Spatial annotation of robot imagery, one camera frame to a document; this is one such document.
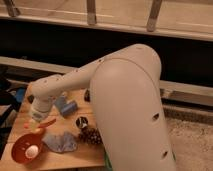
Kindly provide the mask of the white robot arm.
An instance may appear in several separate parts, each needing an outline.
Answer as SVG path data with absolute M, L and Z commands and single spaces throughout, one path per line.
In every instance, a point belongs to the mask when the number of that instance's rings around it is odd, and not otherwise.
M 90 104 L 113 171 L 176 171 L 154 49 L 134 44 L 65 75 L 32 84 L 31 117 L 47 118 L 53 99 L 64 91 L 90 90 Z

